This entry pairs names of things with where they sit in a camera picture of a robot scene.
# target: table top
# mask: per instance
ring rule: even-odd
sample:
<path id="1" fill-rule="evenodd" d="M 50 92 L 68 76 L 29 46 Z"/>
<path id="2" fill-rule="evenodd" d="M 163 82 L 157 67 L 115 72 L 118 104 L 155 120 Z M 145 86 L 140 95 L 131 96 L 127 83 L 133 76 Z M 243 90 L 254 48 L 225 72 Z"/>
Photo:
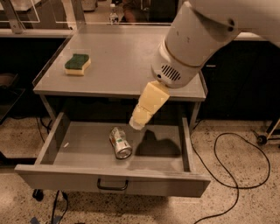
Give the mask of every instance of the table top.
<path id="1" fill-rule="evenodd" d="M 39 95 L 135 98 L 154 81 L 151 59 L 169 26 L 87 24 L 77 31 L 34 88 Z M 65 73 L 74 53 L 88 54 L 91 65 L 84 76 Z M 185 87 L 171 89 L 171 99 L 206 99 L 197 74 Z"/>

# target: gray table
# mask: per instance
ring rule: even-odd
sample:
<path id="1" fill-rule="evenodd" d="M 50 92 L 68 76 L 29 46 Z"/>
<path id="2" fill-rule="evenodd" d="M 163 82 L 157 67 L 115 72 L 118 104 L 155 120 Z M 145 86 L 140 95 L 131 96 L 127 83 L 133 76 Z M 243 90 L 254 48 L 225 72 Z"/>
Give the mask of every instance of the gray table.
<path id="1" fill-rule="evenodd" d="M 169 26 L 84 25 L 75 33 L 34 88 L 51 118 L 56 115 L 45 95 L 138 98 L 151 74 L 151 59 Z M 92 61 L 84 76 L 69 76 L 65 63 L 74 53 Z M 192 129 L 200 103 L 206 99 L 203 77 L 197 74 L 185 87 L 171 89 L 172 101 L 192 102 Z"/>
<path id="2" fill-rule="evenodd" d="M 200 105 L 206 98 L 200 76 L 184 88 L 172 89 L 171 100 L 179 102 L 165 104 L 141 131 L 123 121 L 133 107 L 112 99 L 138 98 L 153 80 L 151 58 L 167 31 L 161 26 L 86 25 L 72 36 L 35 93 L 51 113 L 46 99 L 52 97 L 46 95 L 108 97 L 111 102 L 87 104 L 76 100 L 80 97 L 68 97 L 76 104 L 68 104 L 68 99 L 65 109 L 53 114 L 55 122 L 35 165 L 19 164 L 15 169 L 31 188 L 201 197 L 211 179 L 195 171 L 188 121 L 173 105 Z M 73 53 L 90 55 L 85 76 L 65 74 L 64 65 Z M 109 141 L 115 126 L 124 129 L 133 149 L 124 160 L 116 159 Z"/>

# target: beverage can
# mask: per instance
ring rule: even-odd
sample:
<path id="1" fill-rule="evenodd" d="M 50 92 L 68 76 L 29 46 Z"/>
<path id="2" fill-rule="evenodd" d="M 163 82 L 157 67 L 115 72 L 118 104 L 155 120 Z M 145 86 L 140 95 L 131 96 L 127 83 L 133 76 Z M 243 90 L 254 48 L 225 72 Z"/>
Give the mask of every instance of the beverage can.
<path id="1" fill-rule="evenodd" d="M 117 158 L 123 159 L 131 155 L 132 148 L 126 140 L 125 132 L 121 127 L 114 127 L 110 132 L 109 139 Z"/>

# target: sponge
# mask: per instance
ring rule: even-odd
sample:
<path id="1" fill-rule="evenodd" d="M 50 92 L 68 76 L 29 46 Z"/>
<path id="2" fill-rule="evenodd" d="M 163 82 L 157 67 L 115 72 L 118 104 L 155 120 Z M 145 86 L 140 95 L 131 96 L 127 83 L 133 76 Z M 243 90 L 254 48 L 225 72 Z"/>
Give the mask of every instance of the sponge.
<path id="1" fill-rule="evenodd" d="M 65 64 L 66 74 L 84 75 L 91 61 L 87 54 L 73 54 L 73 57 Z"/>

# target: chair wheel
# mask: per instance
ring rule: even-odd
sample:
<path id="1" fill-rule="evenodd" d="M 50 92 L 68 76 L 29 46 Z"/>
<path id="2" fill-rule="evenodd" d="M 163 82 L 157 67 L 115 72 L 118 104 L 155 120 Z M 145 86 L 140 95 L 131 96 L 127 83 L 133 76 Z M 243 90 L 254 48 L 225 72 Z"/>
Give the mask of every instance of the chair wheel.
<path id="1" fill-rule="evenodd" d="M 41 201 L 43 198 L 44 198 L 44 194 L 43 194 L 43 191 L 42 190 L 39 190 L 39 189 L 35 189 L 33 191 L 33 195 L 32 197 L 37 200 L 37 201 Z"/>
<path id="2" fill-rule="evenodd" d="M 266 136 L 259 136 L 257 138 L 257 143 L 262 145 L 262 144 L 266 144 L 268 142 L 268 139 L 266 138 Z"/>

